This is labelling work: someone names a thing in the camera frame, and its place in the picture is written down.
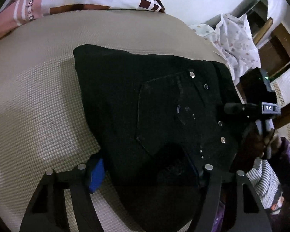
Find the person's right hand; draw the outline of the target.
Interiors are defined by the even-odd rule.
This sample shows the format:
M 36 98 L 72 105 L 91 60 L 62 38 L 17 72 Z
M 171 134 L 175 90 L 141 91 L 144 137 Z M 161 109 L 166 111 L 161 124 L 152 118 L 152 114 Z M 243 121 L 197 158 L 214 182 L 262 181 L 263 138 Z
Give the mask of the person's right hand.
M 282 145 L 281 137 L 278 131 L 271 129 L 262 135 L 257 135 L 255 139 L 256 155 L 260 158 L 270 159 Z

